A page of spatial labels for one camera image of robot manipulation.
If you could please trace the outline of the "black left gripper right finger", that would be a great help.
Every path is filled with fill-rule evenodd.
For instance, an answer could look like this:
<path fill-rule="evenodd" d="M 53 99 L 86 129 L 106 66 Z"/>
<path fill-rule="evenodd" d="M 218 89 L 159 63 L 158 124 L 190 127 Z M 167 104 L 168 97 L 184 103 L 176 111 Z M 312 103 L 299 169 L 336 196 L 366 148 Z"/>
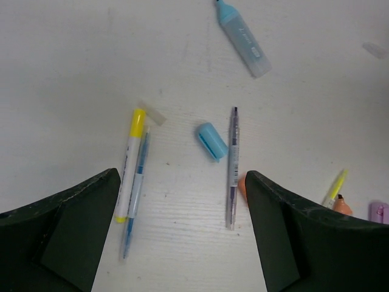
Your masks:
<path fill-rule="evenodd" d="M 246 174 L 268 291 L 387 291 L 388 226 L 348 216 Z"/>

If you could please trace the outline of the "yellow capped white marker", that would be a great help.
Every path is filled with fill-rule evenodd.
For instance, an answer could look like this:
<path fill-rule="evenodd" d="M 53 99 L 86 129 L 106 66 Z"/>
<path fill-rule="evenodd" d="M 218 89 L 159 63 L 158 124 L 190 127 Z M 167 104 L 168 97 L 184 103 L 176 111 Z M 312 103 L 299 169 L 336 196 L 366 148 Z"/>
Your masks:
<path fill-rule="evenodd" d="M 122 181 L 114 215 L 117 223 L 124 223 L 127 218 L 145 116 L 146 113 L 141 108 L 136 108 L 133 111 L 123 166 Z"/>

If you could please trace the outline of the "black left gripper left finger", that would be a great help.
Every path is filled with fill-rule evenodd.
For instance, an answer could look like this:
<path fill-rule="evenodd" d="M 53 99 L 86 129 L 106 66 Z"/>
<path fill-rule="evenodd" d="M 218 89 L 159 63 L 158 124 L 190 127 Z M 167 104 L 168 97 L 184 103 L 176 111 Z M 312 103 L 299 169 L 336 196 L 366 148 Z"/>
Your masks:
<path fill-rule="evenodd" d="M 1 291 L 91 291 L 120 187 L 117 169 L 1 214 Z"/>

